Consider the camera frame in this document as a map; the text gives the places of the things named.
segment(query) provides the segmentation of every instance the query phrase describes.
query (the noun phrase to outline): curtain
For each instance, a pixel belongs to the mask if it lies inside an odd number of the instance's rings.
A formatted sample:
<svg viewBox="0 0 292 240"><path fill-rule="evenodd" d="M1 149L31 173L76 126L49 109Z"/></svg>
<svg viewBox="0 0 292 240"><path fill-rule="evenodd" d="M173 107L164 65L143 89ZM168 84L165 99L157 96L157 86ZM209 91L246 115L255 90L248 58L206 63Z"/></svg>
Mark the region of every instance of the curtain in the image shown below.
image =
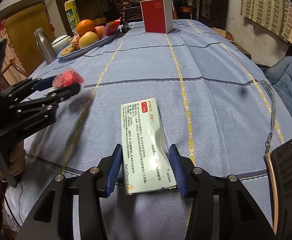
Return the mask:
<svg viewBox="0 0 292 240"><path fill-rule="evenodd" d="M10 60L14 61L14 63L22 70L25 70L22 67L21 62L19 61L16 52L14 51L14 48L12 47L12 44L10 43L8 34L7 34L7 30L5 28L5 24L4 24L5 20L2 20L0 22L0 40L1 39L6 39L7 40L7 44L6 44L6 48L5 48L5 58L3 60L2 63L2 68L1 70L3 70L9 63ZM4 77L6 78L6 80L8 81L8 83L10 85L13 85L19 81L22 81L24 79L26 79L27 77L25 77L24 75L22 75L21 73L19 73L15 68L10 67L5 73L4 73Z"/></svg>
<svg viewBox="0 0 292 240"><path fill-rule="evenodd" d="M290 0L242 0L241 15L292 44Z"/></svg>

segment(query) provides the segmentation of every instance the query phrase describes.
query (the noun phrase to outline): yellow canister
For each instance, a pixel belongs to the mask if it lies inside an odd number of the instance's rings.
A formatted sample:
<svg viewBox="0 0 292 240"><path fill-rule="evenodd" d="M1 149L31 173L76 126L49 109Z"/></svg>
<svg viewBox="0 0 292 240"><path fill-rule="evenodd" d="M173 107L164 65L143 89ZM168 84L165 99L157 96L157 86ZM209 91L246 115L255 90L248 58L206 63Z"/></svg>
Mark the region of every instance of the yellow canister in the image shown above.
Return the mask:
<svg viewBox="0 0 292 240"><path fill-rule="evenodd" d="M76 3L74 0L65 2L65 11L68 18L69 25L73 31L76 31L77 24L80 22Z"/></svg>

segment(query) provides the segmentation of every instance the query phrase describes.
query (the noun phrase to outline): table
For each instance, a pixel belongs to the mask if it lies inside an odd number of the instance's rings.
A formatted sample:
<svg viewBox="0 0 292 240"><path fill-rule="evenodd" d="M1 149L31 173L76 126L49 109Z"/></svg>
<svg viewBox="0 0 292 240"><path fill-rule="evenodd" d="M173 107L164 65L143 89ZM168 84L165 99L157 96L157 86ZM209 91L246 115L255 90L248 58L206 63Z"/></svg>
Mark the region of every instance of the table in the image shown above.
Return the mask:
<svg viewBox="0 0 292 240"><path fill-rule="evenodd" d="M200 22L174 20L168 34L145 33L143 22L130 27L103 47L75 59L43 63L33 73L45 78L72 67L85 82L77 96L59 104L56 123L25 142L25 173L17 188L6 193L19 223L63 164L66 177L82 174L121 143L120 104L152 97L168 147L175 143L182 156L211 175L236 174L272 223L263 160L271 101L259 83L265 79L263 72ZM87 103L80 135L66 161ZM276 121L271 150L292 138L292 119L277 94ZM190 199L177 190L125 195L119 184L108 199L101 199L108 239L184 239L190 207ZM79 239L78 198L73 226Z"/></svg>
<svg viewBox="0 0 292 240"><path fill-rule="evenodd" d="M243 49L240 45L238 45L236 42L233 42L233 45L239 49L239 51L241 53L243 53L246 57L248 57L249 59L252 59L252 55L250 53L248 53L245 49Z"/></svg>

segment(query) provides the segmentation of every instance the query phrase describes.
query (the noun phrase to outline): blue cushion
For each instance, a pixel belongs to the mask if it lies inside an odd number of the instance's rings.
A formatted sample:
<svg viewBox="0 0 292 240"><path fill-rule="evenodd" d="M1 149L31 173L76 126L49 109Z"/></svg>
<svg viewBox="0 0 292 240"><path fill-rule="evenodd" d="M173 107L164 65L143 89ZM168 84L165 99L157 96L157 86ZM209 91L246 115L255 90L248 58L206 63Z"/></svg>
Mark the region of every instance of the blue cushion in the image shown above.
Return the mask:
<svg viewBox="0 0 292 240"><path fill-rule="evenodd" d="M285 57L265 71L266 78L275 88L290 115L292 115L292 57Z"/></svg>

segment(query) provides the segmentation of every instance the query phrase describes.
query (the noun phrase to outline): white ceramic jar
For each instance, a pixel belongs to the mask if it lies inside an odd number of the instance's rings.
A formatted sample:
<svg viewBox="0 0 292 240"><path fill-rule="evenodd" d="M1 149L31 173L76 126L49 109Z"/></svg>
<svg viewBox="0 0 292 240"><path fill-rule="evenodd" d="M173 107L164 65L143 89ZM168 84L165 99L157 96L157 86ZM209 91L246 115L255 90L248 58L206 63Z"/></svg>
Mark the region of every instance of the white ceramic jar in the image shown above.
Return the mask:
<svg viewBox="0 0 292 240"><path fill-rule="evenodd" d="M68 38L70 38L70 36L62 35L52 42L52 47L57 55L69 45Z"/></svg>

